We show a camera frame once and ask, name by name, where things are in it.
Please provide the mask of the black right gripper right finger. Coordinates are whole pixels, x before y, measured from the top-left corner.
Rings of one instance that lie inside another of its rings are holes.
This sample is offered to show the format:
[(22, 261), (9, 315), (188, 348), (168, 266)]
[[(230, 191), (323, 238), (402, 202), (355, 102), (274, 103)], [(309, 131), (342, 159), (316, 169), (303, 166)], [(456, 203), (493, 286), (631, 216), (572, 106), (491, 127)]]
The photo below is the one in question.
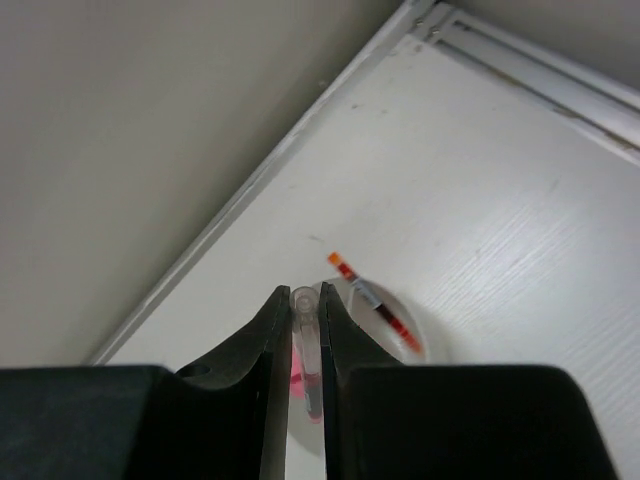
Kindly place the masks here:
[(373, 479), (382, 455), (375, 417), (389, 403), (377, 375), (400, 362), (355, 323), (328, 282), (321, 284), (319, 327), (326, 475)]

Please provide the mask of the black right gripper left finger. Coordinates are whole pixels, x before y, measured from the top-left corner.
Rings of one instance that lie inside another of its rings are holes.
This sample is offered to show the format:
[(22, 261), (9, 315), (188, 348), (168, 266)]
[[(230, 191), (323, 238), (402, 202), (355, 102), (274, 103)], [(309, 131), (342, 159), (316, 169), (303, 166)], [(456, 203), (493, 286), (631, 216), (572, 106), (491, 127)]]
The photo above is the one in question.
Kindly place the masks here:
[(253, 319), (177, 375), (187, 408), (187, 478), (282, 479), (291, 372), (290, 289), (278, 286)]

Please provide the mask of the pink highlighter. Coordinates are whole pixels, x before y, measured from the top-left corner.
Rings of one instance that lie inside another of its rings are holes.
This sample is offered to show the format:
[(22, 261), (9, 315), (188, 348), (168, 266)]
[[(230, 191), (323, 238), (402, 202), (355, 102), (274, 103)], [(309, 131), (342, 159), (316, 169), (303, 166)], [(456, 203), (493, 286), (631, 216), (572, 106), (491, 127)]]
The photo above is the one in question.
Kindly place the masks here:
[(295, 348), (292, 349), (291, 372), (290, 372), (290, 394), (295, 398), (303, 399), (304, 380), (301, 360)]

